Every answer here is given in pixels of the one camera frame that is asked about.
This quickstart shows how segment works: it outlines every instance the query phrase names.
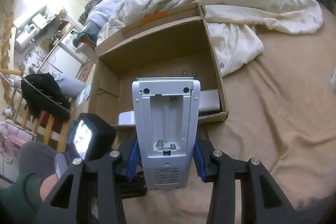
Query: red object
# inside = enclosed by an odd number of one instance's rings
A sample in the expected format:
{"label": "red object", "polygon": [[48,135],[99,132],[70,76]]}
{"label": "red object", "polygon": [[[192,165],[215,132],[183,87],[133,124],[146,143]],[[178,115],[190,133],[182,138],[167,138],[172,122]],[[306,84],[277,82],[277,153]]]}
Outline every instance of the red object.
{"label": "red object", "polygon": [[[50,114],[46,111],[42,111],[41,118],[40,118],[40,125],[46,128]],[[60,133],[62,129],[63,121],[61,119],[55,118],[54,123],[52,125],[51,130]]]}

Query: white duvet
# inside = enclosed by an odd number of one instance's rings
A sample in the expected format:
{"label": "white duvet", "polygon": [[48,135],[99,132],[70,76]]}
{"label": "white duvet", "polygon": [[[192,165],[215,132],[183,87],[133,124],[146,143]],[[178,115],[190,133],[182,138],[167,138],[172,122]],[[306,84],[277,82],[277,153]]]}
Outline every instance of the white duvet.
{"label": "white duvet", "polygon": [[121,0],[98,36],[97,45],[145,16],[193,1],[205,5],[205,19],[222,75],[263,51],[252,26],[265,25],[290,34],[315,33],[323,24],[315,0]]}

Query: black jacket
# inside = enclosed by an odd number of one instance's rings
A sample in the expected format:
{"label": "black jacket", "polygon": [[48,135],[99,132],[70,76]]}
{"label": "black jacket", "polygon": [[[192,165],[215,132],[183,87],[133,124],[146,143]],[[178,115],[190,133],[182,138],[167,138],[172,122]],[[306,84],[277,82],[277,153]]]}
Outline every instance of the black jacket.
{"label": "black jacket", "polygon": [[[61,103],[62,107],[70,109],[71,104],[69,100],[61,93],[61,89],[50,73],[27,75],[25,78],[44,95],[48,95],[53,101]],[[48,100],[23,80],[21,80],[21,89],[22,96],[27,101],[29,111],[35,118],[39,116],[41,110],[45,110],[57,118],[69,119],[70,114],[68,111]]]}

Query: screw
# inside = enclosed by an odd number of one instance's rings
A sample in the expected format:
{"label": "screw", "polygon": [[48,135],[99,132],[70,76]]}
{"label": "screw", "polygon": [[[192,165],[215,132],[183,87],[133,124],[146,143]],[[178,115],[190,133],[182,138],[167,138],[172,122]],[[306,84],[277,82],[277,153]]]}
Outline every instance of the screw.
{"label": "screw", "polygon": [[81,164],[81,162],[82,162],[82,159],[81,159],[81,158],[75,158],[75,159],[72,161],[72,163],[73,163],[74,165]]}
{"label": "screw", "polygon": [[254,165],[258,165],[260,163],[260,160],[257,159],[257,158],[252,158],[251,163],[254,164]]}
{"label": "screw", "polygon": [[111,153],[110,153],[110,156],[115,158],[115,157],[118,157],[120,155],[120,152],[118,150],[113,150]]}
{"label": "screw", "polygon": [[221,157],[223,155],[223,152],[220,150],[215,150],[212,153],[215,157]]}

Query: battery spring contact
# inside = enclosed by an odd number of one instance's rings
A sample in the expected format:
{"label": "battery spring contact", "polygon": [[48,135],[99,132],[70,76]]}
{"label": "battery spring contact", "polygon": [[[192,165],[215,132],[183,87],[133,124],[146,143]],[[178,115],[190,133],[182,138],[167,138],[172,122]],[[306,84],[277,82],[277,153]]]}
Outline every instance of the battery spring contact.
{"label": "battery spring contact", "polygon": [[176,102],[177,101],[177,96],[169,96],[169,99],[171,102]]}
{"label": "battery spring contact", "polygon": [[163,140],[158,140],[157,143],[156,143],[156,148],[159,149],[159,150],[162,150],[164,145],[165,144],[164,144]]}

